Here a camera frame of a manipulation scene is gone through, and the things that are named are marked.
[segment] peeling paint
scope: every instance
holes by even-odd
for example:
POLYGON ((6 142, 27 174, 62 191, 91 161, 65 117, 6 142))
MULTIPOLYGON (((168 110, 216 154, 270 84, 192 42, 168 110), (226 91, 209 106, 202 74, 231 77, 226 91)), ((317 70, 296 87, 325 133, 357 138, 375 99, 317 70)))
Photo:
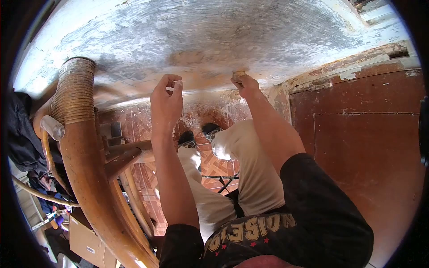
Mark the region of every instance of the peeling paint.
POLYGON ((345 79, 350 80, 350 79, 356 78, 356 72, 360 72, 361 70, 362 70, 362 68, 358 67, 358 68, 355 68, 352 70, 344 71, 344 72, 340 73, 340 79, 341 80, 345 80, 345 79))

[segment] brown door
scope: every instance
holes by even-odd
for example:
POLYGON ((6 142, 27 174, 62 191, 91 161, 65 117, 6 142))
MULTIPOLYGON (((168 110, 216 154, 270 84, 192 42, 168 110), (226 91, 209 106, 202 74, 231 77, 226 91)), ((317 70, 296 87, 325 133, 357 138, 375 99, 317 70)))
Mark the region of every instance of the brown door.
POLYGON ((391 72, 290 95, 308 153, 374 231, 370 264, 383 267, 408 230, 424 179, 418 145, 419 70, 391 72))

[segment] tiled floor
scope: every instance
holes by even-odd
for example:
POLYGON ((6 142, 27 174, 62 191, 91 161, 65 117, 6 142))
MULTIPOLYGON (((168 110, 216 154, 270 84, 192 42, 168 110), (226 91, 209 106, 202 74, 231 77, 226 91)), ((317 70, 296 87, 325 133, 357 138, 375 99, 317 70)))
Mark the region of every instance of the tiled floor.
MULTIPOLYGON (((201 153, 202 175, 233 176, 239 171, 238 161, 220 160, 213 155, 209 141, 201 132, 201 126, 208 122, 214 122, 223 129, 227 129, 236 122, 251 118, 249 107, 243 99, 240 100, 237 93, 230 90, 184 96, 183 114, 174 129, 173 136, 177 141, 181 133, 187 130, 194 132, 197 149, 201 153)), ((152 124, 148 102, 101 114, 100 123, 111 122, 121 123, 122 135, 126 143, 151 138, 152 124)), ((140 199, 151 218, 157 222, 155 235, 164 235, 167 221, 154 192, 157 185, 155 163, 135 164, 133 175, 141 194, 140 199)), ((202 184, 215 192, 222 187, 222 184, 213 178, 202 178, 202 184)), ((228 186, 229 191, 237 188, 238 181, 233 181, 228 186)))

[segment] clothing pile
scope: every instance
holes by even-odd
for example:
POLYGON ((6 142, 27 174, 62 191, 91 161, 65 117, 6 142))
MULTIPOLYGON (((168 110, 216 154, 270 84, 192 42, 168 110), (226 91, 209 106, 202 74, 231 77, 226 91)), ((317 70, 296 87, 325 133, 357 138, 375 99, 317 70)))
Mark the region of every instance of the clothing pile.
MULTIPOLYGON (((42 142, 34 132, 30 120, 30 96, 25 93, 12 93, 7 109, 8 156, 20 171, 28 172, 27 177, 31 188, 59 199, 73 199, 74 197, 69 196, 55 178, 47 173, 48 168, 43 154, 42 142)), ((61 153, 52 139, 50 140, 50 149, 58 174, 69 184, 61 153)), ((43 211, 47 214, 53 212, 54 206, 58 207, 58 204, 41 198, 38 199, 43 211)))

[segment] cardboard box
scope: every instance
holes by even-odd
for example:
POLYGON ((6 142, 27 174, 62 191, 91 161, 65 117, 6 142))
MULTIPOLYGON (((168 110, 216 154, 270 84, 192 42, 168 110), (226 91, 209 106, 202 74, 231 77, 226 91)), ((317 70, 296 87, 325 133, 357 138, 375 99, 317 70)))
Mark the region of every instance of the cardboard box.
POLYGON ((100 268, 115 268, 116 258, 95 234, 82 209, 75 208, 69 222, 70 250, 100 268))

